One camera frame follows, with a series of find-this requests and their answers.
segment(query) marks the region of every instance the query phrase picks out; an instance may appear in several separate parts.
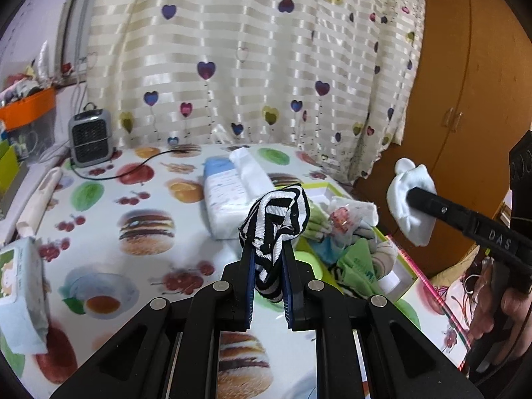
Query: white fuzzy sock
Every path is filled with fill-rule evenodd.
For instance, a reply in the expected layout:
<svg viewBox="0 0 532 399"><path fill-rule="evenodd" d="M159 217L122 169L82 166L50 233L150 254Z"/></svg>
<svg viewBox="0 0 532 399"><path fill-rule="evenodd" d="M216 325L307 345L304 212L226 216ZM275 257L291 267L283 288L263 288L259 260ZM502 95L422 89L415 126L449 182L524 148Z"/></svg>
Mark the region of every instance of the white fuzzy sock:
<svg viewBox="0 0 532 399"><path fill-rule="evenodd" d="M392 213L405 237L414 246L426 246L429 244L436 219L411 208L406 202L406 194L414 187L419 187L435 194L434 181L430 178L425 165L419 165L416 168L413 161L407 158L397 161L395 174L396 176L386 194L390 213Z"/></svg>

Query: black and white striped cloth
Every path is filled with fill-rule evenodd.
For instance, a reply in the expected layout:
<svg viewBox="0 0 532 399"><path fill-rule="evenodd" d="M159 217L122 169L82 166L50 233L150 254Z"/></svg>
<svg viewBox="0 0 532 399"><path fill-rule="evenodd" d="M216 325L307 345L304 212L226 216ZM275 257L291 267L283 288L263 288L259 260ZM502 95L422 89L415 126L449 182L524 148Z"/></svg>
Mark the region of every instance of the black and white striped cloth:
<svg viewBox="0 0 532 399"><path fill-rule="evenodd" d="M283 299L281 250L283 241L301 234L310 208L301 185L273 190L258 199L240 227L240 244L251 240L255 247L255 289L272 302Z"/></svg>

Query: wardrobe door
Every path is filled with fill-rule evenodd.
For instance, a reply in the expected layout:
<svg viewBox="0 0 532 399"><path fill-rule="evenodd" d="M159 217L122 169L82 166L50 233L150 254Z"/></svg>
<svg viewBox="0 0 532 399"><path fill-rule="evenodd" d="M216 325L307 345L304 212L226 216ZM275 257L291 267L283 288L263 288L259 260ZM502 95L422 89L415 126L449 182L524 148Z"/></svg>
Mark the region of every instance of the wardrobe door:
<svg viewBox="0 0 532 399"><path fill-rule="evenodd" d="M530 128L531 91L532 44L515 15L504 0L471 0L464 90L432 172L439 195L495 215L510 184L508 153ZM429 277L457 263L473 244L442 222L425 248L397 238Z"/></svg>
<svg viewBox="0 0 532 399"><path fill-rule="evenodd" d="M382 152L368 179L355 189L375 202L379 226L393 234L397 224L389 213L386 192L395 162L408 157L430 170L436 163L456 108L466 71L470 36L469 0L426 0L425 31L416 81L406 111L402 145Z"/></svg>

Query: tissue pack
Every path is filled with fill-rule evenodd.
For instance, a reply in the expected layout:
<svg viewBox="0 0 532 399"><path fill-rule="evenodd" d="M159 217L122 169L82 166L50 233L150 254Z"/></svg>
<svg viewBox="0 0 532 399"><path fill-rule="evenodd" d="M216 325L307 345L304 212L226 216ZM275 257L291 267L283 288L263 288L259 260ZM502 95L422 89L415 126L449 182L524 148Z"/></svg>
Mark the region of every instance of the tissue pack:
<svg viewBox="0 0 532 399"><path fill-rule="evenodd" d="M31 238L0 249L0 330L15 354L47 352L43 264Z"/></svg>
<svg viewBox="0 0 532 399"><path fill-rule="evenodd" d="M268 174L245 148L229 157L208 158L203 191L213 237L238 238L238 228L253 203L274 189Z"/></svg>

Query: green cloth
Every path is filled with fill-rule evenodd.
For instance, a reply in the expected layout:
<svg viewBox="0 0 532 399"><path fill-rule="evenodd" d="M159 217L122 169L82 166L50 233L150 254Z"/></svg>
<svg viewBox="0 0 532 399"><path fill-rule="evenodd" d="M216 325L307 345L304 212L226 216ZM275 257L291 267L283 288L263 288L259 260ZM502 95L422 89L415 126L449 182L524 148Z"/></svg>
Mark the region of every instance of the green cloth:
<svg viewBox="0 0 532 399"><path fill-rule="evenodd" d="M360 238L347 248L337 262L341 270L341 283L353 288L362 297L383 294L371 262L368 241Z"/></svg>

